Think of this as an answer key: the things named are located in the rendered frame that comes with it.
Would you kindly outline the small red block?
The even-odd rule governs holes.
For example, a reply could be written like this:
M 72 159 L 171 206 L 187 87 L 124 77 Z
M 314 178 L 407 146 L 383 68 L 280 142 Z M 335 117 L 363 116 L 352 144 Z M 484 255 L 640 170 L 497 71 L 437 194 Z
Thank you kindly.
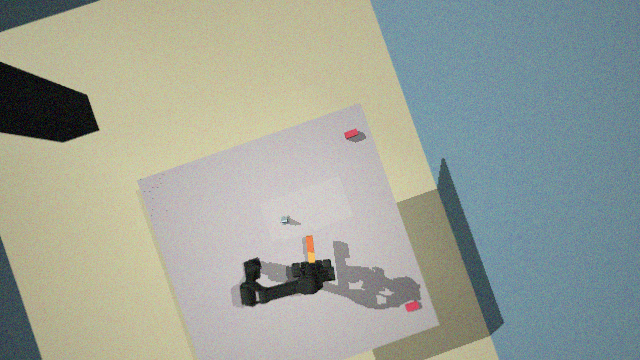
M 417 301 L 412 301 L 410 303 L 405 304 L 407 311 L 411 311 L 413 309 L 419 308 Z
M 345 132 L 344 135 L 345 135 L 346 139 L 348 139 L 348 138 L 357 136 L 358 132 L 357 132 L 357 129 L 353 129 L 353 130 L 350 130 L 348 132 Z

